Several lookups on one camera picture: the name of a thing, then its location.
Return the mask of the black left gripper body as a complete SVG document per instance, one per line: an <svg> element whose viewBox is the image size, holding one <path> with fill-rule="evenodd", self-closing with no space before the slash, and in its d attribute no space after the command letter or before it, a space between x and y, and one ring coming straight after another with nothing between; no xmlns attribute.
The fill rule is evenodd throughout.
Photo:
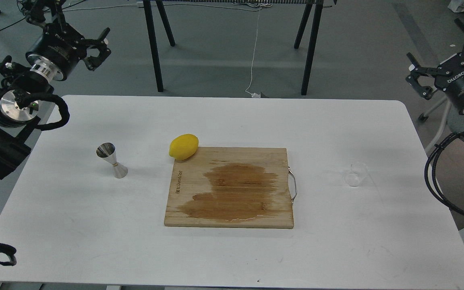
<svg viewBox="0 0 464 290"><path fill-rule="evenodd" d="M26 59L29 64L38 59L50 61L59 69L54 79L64 81L78 62L88 55L89 46L83 43L84 40L85 37L68 23L62 27L46 24L42 35L26 53Z"/></svg>

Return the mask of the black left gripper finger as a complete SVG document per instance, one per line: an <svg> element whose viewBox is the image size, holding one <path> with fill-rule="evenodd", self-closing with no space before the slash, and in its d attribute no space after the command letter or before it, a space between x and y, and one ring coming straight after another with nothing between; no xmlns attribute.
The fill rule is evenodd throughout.
<svg viewBox="0 0 464 290"><path fill-rule="evenodd" d="M110 33L110 27L105 28L100 36L96 39L81 39L80 48L83 50L95 48L98 51L107 51L108 50L108 40L106 40L107 35Z"/></svg>
<svg viewBox="0 0 464 290"><path fill-rule="evenodd" d="M99 66L102 65L102 63L106 60L106 58L111 54L111 50L105 44L97 45L97 46L89 46L88 49L98 50L97 56L87 55L83 59L83 62L89 71L95 71Z"/></svg>

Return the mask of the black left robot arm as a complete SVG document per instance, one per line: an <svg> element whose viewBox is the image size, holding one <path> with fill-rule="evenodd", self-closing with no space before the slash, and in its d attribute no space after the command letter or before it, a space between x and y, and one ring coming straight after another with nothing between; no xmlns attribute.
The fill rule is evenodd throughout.
<svg viewBox="0 0 464 290"><path fill-rule="evenodd" d="M85 38L65 19L62 0L19 0L26 22L39 26L42 35L26 53L28 66L6 56L0 62L0 180L31 154L26 140L34 130L65 126L70 113L52 81L65 81L79 61L89 71L111 54L105 28L97 39Z"/></svg>

